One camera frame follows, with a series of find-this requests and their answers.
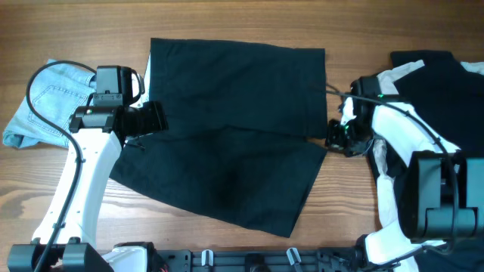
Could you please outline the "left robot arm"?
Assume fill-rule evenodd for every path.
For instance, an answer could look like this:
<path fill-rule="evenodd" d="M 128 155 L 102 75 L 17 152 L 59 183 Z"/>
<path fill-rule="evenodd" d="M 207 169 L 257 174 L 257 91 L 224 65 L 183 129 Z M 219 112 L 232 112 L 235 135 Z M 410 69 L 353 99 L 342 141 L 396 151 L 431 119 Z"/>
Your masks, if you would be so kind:
<path fill-rule="evenodd" d="M 158 102 L 133 105 L 145 93 L 142 77 L 126 66 L 95 69 L 97 88 L 70 117 L 68 129 L 46 119 L 26 103 L 34 116 L 70 142 L 69 155 L 49 210 L 28 244 L 14 244 L 10 271 L 165 271 L 151 242 L 121 243 L 107 254 L 95 248 L 104 190 L 127 138 L 168 128 Z"/>

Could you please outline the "black shorts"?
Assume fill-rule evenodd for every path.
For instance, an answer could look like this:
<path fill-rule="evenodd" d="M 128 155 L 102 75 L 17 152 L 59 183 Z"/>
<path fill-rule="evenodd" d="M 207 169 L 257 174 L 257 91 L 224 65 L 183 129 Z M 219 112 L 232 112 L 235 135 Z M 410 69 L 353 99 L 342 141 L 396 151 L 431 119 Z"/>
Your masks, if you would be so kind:
<path fill-rule="evenodd" d="M 151 39 L 149 98 L 168 128 L 111 178 L 179 209 L 289 237 L 326 156 L 325 51 Z"/>

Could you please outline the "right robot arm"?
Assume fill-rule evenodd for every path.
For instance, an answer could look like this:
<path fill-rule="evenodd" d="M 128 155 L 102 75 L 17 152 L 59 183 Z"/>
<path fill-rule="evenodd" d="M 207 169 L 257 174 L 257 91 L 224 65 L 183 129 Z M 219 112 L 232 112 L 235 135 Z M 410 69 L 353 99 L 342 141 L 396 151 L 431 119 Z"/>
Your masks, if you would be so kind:
<path fill-rule="evenodd" d="M 349 93 L 327 85 L 327 94 L 342 98 L 355 114 L 346 123 L 330 120 L 326 147 L 347 157 L 373 158 L 377 185 L 388 184 L 380 204 L 387 204 L 382 230 L 361 236 L 348 265 L 353 270 L 384 271 L 401 267 L 421 254 L 448 257 L 461 246 L 483 242 L 483 174 L 481 157 L 451 152 L 443 139 L 410 111 L 397 94 L 383 94 L 375 78 L 374 93 L 361 81 Z"/>

